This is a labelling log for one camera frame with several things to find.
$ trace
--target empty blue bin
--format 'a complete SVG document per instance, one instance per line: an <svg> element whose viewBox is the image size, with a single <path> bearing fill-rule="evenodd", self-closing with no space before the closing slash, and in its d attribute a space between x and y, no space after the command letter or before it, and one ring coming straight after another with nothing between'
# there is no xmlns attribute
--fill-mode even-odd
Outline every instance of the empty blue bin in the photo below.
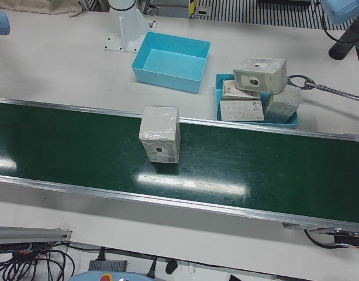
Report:
<svg viewBox="0 0 359 281"><path fill-rule="evenodd" d="M199 92L210 43L148 32L133 62L142 83Z"/></svg>

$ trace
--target cable bundle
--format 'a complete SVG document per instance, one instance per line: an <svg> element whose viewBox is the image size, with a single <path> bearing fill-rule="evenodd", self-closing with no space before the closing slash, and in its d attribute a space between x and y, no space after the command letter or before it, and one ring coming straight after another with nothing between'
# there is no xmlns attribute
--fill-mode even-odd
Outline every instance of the cable bundle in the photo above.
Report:
<svg viewBox="0 0 359 281"><path fill-rule="evenodd" d="M59 253L62 257L62 262L55 261L51 254ZM48 269L48 281L65 281L65 264L67 258L71 261L73 269L72 274L74 274L75 264L70 255L60 250L42 250L42 251L32 251L32 252L24 252L20 251L17 253L13 253L13 257L7 261L0 262L0 273L2 273L3 281L19 281L24 278L30 271L30 268L33 268L32 281L35 279L37 265L40 261L47 262ZM53 277L53 274L50 269L51 263L57 265L59 267L59 274L56 278Z"/></svg>

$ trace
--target blue plastic bin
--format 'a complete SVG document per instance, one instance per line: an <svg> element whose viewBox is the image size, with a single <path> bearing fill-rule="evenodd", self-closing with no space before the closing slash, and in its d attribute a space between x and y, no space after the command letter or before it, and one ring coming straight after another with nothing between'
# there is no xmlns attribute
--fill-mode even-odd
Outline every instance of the blue plastic bin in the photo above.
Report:
<svg viewBox="0 0 359 281"><path fill-rule="evenodd" d="M216 75L216 87L215 87L215 105L216 105L216 119L221 121L221 110L220 110L220 100L222 99L222 83L223 80L234 80L234 74L217 74ZM261 93L261 103L264 105L267 102L269 97L269 93L262 92ZM237 123L247 123L254 125L264 125L264 126L272 126L272 127L281 127L281 128L295 128L299 125L298 114L294 113L286 123L266 123L264 121L255 121L255 122L239 122L239 121L230 121Z"/></svg>
<svg viewBox="0 0 359 281"><path fill-rule="evenodd" d="M199 92L210 43L148 32L133 62L142 83Z"/></svg>

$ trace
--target white box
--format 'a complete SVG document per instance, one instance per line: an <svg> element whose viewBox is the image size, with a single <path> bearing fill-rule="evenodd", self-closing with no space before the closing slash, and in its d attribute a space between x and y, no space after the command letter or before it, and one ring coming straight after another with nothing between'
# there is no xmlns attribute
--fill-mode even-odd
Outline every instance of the white box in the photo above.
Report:
<svg viewBox="0 0 359 281"><path fill-rule="evenodd" d="M237 89L236 80L222 81L223 100L260 100L260 92L245 91Z"/></svg>
<svg viewBox="0 0 359 281"><path fill-rule="evenodd" d="M301 89L287 85L278 95L270 95L264 106L266 122L286 123L301 103Z"/></svg>
<svg viewBox="0 0 359 281"><path fill-rule="evenodd" d="M178 163L181 139L178 108L145 107L139 139L151 162Z"/></svg>
<svg viewBox="0 0 359 281"><path fill-rule="evenodd" d="M287 84L285 59L245 59L233 72L240 90L278 94Z"/></svg>
<svg viewBox="0 0 359 281"><path fill-rule="evenodd" d="M222 121L263 121L261 101L220 101Z"/></svg>

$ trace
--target striped floor mat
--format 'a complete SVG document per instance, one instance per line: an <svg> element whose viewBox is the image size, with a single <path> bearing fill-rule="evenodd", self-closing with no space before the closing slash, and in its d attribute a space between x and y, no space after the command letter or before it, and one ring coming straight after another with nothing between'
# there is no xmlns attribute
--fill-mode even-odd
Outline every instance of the striped floor mat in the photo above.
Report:
<svg viewBox="0 0 359 281"><path fill-rule="evenodd" d="M221 22L243 22L261 25L321 29L321 7L258 3L258 0L198 0L196 17ZM326 21L328 30L346 30L351 20L334 26Z"/></svg>

